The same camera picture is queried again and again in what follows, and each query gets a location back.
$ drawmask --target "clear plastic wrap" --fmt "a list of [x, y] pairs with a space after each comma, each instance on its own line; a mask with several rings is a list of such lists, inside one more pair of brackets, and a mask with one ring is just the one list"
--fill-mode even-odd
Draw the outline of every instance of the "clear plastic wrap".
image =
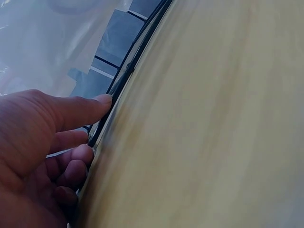
[[132, 0], [0, 0], [0, 93], [69, 96], [87, 72], [114, 9]]

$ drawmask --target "black rubber gasket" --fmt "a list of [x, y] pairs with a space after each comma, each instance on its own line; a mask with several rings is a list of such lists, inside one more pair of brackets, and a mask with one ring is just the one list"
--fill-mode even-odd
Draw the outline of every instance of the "black rubber gasket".
[[[137, 37], [135, 38], [134, 42], [132, 43], [131, 47], [128, 50], [128, 53], [126, 54], [126, 56], [124, 57], [124, 60], [121, 64], [121, 66], [119, 67], [114, 79], [112, 80], [108, 91], [106, 92], [107, 94], [110, 94], [112, 96], [112, 105], [110, 108], [110, 111], [99, 121], [98, 127], [94, 133], [94, 135], [92, 136], [92, 138], [90, 139], [88, 145], [90, 147], [94, 147], [97, 139], [114, 107], [114, 105], [116, 104], [119, 95], [121, 94], [126, 82], [128, 81], [128, 79], [130, 78], [130, 76], [132, 75], [136, 64], [138, 63], [140, 57], [142, 56], [146, 46], [148, 45], [152, 35], [154, 34], [155, 30], [157, 29], [160, 21], [162, 20], [163, 16], [165, 15], [165, 13], [167, 12], [168, 8], [170, 7], [171, 3], [173, 2], [173, 0], [162, 0], [158, 6], [154, 9], [153, 13], [151, 14], [151, 16], [147, 19], [146, 23], [144, 24], [144, 26], [142, 27], [142, 29], [140, 30], [139, 34], [137, 35]], [[138, 41], [138, 39], [140, 38], [140, 36], [143, 34], [143, 32], [148, 28], [149, 24], [155, 19], [155, 21], [153, 22], [153, 24], [151, 25], [151, 27], [149, 28], [146, 36], [144, 37], [142, 43], [140, 44], [135, 56], [133, 57], [132, 61], [128, 64], [126, 72], [121, 76], [121, 78], [116, 82], [115, 86], [114, 83], [119, 75], [119, 72], [122, 68], [122, 66], [125, 64], [131, 50], [133, 49], [135, 43]]]

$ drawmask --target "skin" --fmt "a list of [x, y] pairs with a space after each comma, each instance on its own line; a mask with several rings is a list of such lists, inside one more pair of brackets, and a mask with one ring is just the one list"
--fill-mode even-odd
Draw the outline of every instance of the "skin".
[[0, 98], [0, 227], [67, 227], [93, 160], [87, 133], [74, 129], [100, 120], [111, 101], [37, 90]]

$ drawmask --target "white stripe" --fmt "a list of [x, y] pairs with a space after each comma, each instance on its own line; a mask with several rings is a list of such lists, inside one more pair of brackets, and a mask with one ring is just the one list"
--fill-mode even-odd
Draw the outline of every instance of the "white stripe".
[[104, 76], [106, 76], [106, 77], [108, 77], [108, 78], [110, 78], [110, 79], [114, 79], [114, 76], [112, 76], [112, 75], [106, 73], [105, 71], [102, 71], [102, 70], [100, 70], [100, 69], [97, 69], [97, 68], [95, 68], [95, 67], [93, 67], [93, 66], [91, 66], [91, 70], [96, 71], [96, 72], [98, 72], [98, 73], [100, 73], [100, 74], [102, 74], [102, 75], [104, 75]]
[[147, 19], [148, 19], [147, 17], [145, 17], [144, 15], [141, 15], [140, 13], [136, 13], [136, 12], [134, 12], [134, 11], [132, 11], [132, 10], [129, 10], [129, 11], [130, 11], [131, 13], [135, 14], [136, 16], [138, 16], [138, 17], [144, 19], [144, 20], [147, 20]]

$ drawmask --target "blue surface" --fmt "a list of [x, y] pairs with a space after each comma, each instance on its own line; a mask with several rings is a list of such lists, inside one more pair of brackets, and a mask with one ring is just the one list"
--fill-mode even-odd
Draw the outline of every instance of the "blue surface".
[[130, 10], [149, 17], [161, 0], [133, 0]]
[[[133, 0], [130, 10], [148, 17], [161, 0]], [[126, 13], [115, 10], [107, 29], [98, 46], [96, 55], [120, 66], [132, 42], [142, 28], [144, 22]], [[92, 66], [114, 76], [116, 68], [94, 59]], [[90, 70], [86, 75], [76, 69], [68, 73], [76, 80], [76, 87], [71, 96], [92, 98], [107, 91], [112, 79]]]

